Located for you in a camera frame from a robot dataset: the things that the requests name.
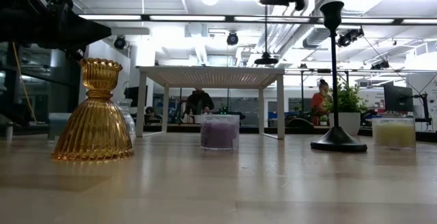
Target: clear glass container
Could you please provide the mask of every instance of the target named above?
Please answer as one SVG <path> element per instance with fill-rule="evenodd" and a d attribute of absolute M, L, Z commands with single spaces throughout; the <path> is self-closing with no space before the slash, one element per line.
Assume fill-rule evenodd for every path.
<path fill-rule="evenodd" d="M 416 149 L 414 118 L 373 118 L 373 141 L 388 149 Z"/>
<path fill-rule="evenodd" d="M 128 134 L 130 135 L 130 139 L 133 142 L 135 140 L 135 122 L 129 113 L 129 108 L 130 108 L 131 103 L 132 103 L 132 100 L 129 98 L 123 98 L 123 99 L 117 101 L 118 108 L 122 112 L 122 115 L 124 118 L 126 130 L 128 131 Z"/>

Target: ceiling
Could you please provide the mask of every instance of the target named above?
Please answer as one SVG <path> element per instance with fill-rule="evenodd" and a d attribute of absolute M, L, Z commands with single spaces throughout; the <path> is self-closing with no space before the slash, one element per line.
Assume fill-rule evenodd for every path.
<path fill-rule="evenodd" d="M 81 14 L 228 14 L 228 15 L 262 15 L 264 8 L 257 0 L 218 0 L 214 5 L 206 5 L 202 0 L 73 0 L 75 10 Z M 319 5 L 327 0 L 313 0 L 313 8 L 306 12 L 307 16 L 319 15 Z M 437 15 L 437 0 L 342 0 L 345 3 L 343 13 L 355 16 L 427 16 Z M 290 8 L 270 8 L 269 14 L 298 15 Z M 232 56 L 249 59 L 250 54 L 263 50 L 262 36 L 264 26 L 251 23 L 204 23 L 208 29 L 224 29 L 236 31 L 239 43 L 236 46 L 226 44 L 226 35 L 208 34 L 208 37 L 196 40 L 186 37 L 185 26 L 188 23 L 107 23 L 112 28 L 151 29 L 152 39 L 156 47 L 156 59 L 166 64 L 178 65 L 181 59 L 196 56 L 199 44 L 204 47 L 208 56 Z M 300 36 L 305 34 L 303 25 L 269 25 L 268 34 L 271 47 L 277 48 L 282 67 L 297 67 L 301 62 L 309 67 L 330 67 L 330 44 L 323 41 L 318 48 L 301 49 Z M 371 63 L 378 60 L 378 53 L 387 57 L 392 66 L 401 66 L 406 53 L 426 41 L 437 39 L 437 28 L 427 26 L 364 26 L 365 39 L 361 38 L 348 47 L 338 49 L 339 65 L 344 68 L 370 68 Z"/>

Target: man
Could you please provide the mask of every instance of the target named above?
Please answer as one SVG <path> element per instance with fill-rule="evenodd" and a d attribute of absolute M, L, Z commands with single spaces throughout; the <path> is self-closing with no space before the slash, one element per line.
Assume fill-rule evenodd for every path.
<path fill-rule="evenodd" d="M 193 115 L 200 115 L 200 111 L 210 112 L 210 110 L 214 109 L 214 103 L 211 100 L 211 97 L 205 93 L 202 88 L 196 88 L 193 91 L 188 99 L 186 100 L 186 108 L 185 113 L 189 114 L 190 111 L 193 112 Z"/>

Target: black candlestick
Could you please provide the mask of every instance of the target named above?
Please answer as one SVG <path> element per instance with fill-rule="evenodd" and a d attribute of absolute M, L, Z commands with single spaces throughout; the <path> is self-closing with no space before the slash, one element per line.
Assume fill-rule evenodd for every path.
<path fill-rule="evenodd" d="M 324 16 L 324 25 L 330 30 L 331 53 L 333 62 L 333 105 L 334 105 L 334 127 L 323 137 L 311 142 L 311 148 L 316 150 L 327 150 L 334 152 L 365 152 L 367 145 L 352 138 L 339 126 L 339 105 L 337 95 L 337 56 L 335 53 L 335 36 L 337 28 L 341 24 L 341 9 L 343 2 L 334 1 L 323 5 L 320 11 Z"/>

